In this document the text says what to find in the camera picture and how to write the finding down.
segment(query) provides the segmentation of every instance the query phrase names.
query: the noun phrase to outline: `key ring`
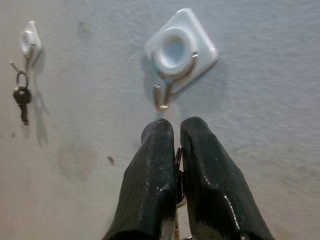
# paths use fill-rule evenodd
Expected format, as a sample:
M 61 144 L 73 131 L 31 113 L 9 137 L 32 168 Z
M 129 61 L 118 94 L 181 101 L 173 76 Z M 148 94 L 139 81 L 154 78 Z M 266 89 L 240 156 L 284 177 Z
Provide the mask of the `key ring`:
M 16 84 L 18 85 L 18 87 L 20 87 L 20 80 L 19 80 L 19 77 L 20 75 L 24 75 L 25 77 L 25 88 L 28 88 L 29 86 L 29 77 L 28 77 L 28 74 L 25 72 L 25 71 L 19 71 L 16 75 Z

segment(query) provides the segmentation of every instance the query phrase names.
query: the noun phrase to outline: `metal key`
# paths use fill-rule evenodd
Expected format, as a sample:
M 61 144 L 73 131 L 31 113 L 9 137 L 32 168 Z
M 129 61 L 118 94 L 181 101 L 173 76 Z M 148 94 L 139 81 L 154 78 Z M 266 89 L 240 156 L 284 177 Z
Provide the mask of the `metal key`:
M 18 86 L 13 91 L 13 97 L 21 109 L 21 120 L 24 125 L 29 125 L 27 104 L 31 102 L 31 92 L 25 86 Z

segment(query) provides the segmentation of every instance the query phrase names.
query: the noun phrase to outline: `black rubber grip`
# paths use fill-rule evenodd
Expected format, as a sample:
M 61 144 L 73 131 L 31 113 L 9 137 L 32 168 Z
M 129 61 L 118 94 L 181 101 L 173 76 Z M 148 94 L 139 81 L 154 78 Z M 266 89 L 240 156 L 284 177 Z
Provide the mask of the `black rubber grip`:
M 176 214 L 174 133 L 160 119 L 142 132 L 126 169 L 111 227 L 103 240 L 169 240 Z
M 185 195 L 197 240 L 273 240 L 246 180 L 204 120 L 181 123 Z

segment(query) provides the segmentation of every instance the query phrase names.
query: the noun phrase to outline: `textured rubber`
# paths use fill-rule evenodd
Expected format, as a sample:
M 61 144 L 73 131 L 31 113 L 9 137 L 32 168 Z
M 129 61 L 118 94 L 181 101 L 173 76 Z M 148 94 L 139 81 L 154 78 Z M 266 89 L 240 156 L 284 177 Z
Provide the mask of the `textured rubber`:
M 185 195 L 197 240 L 273 240 L 246 180 L 204 120 L 181 123 Z
M 169 240 L 176 214 L 174 133 L 160 119 L 142 132 L 126 169 L 111 227 L 103 240 Z

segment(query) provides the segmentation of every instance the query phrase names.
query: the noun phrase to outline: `wall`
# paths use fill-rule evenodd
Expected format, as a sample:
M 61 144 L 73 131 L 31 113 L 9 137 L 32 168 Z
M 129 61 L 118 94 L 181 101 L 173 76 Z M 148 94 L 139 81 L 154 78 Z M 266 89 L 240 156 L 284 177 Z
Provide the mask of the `wall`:
M 99 240 L 140 134 L 157 115 L 145 42 L 177 10 L 197 14 L 218 64 L 172 103 L 176 132 L 204 118 L 242 169 L 277 239 L 317 239 L 320 1 L 2 0 L 0 239 Z M 37 23 L 30 126 L 12 98 L 20 31 Z M 114 159 L 114 165 L 108 157 Z M 180 213 L 182 236 L 187 215 Z

